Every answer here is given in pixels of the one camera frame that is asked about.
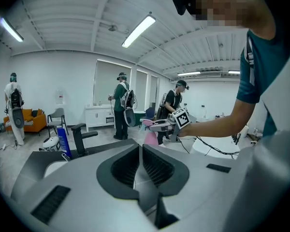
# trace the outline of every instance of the hand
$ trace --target hand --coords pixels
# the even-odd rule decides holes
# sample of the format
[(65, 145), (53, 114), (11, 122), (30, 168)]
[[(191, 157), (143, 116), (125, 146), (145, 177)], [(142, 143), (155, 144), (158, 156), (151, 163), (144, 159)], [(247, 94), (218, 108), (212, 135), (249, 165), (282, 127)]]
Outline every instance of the hand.
[(190, 128), (191, 128), (191, 124), (185, 126), (183, 129), (181, 129), (179, 131), (179, 137), (186, 137), (186, 136), (190, 136)]

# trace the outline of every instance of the pink object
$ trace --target pink object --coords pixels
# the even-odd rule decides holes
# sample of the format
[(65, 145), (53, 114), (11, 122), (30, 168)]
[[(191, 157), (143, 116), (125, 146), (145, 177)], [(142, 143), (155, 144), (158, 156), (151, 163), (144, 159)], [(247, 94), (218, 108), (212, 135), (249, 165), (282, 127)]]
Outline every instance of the pink object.
[[(155, 122), (148, 119), (144, 119), (142, 123), (146, 125), (147, 127), (155, 124)], [(144, 144), (145, 145), (158, 145), (158, 139), (154, 131), (149, 130), (149, 132), (147, 133), (145, 137)]]

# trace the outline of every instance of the white cabinet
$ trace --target white cabinet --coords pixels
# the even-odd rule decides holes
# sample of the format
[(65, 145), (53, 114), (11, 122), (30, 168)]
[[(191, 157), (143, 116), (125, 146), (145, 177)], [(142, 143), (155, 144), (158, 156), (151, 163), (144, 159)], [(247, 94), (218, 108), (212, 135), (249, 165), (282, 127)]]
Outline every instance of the white cabinet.
[(111, 105), (85, 107), (86, 129), (89, 127), (114, 125)]

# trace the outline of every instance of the pillow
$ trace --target pillow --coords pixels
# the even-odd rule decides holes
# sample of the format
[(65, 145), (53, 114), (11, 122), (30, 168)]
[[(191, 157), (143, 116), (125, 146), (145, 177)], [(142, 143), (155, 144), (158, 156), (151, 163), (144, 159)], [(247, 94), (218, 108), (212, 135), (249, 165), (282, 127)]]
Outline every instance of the pillow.
[(40, 115), (42, 115), (42, 110), (41, 109), (38, 109), (37, 116), (40, 116)]
[(23, 116), (29, 117), (32, 114), (32, 109), (23, 109)]
[(32, 121), (33, 120), (33, 117), (32, 116), (27, 116), (27, 117), (24, 117), (24, 121)]
[(32, 111), (32, 117), (36, 117), (37, 114), (38, 114), (38, 110), (33, 110), (33, 111)]

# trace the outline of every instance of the white pants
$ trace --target white pants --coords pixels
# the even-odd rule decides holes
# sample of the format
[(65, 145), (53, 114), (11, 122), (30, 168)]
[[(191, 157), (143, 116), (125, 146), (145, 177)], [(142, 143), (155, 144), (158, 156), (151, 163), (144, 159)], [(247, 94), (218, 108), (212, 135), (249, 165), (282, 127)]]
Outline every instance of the white pants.
[(17, 128), (14, 120), (13, 120), (13, 114), (12, 114), (12, 110), (9, 110), (9, 118), (10, 118), (10, 123), (11, 123), (11, 127), (12, 127), (12, 131), (14, 133), (14, 136), (17, 140), (17, 143), (19, 145), (24, 145), (24, 138), (25, 138), (25, 133), (24, 133), (24, 128)]

